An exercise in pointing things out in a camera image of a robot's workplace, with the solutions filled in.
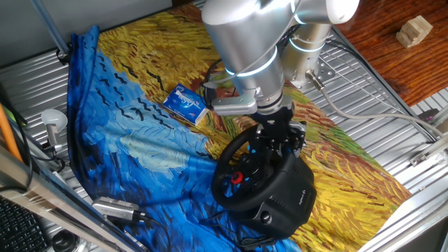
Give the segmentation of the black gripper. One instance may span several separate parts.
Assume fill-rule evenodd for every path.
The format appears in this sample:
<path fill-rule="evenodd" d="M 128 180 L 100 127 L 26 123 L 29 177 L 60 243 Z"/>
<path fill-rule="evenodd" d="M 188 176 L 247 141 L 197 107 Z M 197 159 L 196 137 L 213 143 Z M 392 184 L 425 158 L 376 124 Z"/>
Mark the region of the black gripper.
<path fill-rule="evenodd" d="M 287 146 L 295 155 L 300 156 L 301 150 L 306 146 L 306 122 L 291 121 L 294 108 L 282 107 L 270 115 L 257 113 L 257 122 L 261 125 L 253 127 L 254 133 L 249 137 L 249 153 L 252 155 L 270 156 L 272 152 L 279 151 L 276 141 L 287 138 Z"/>

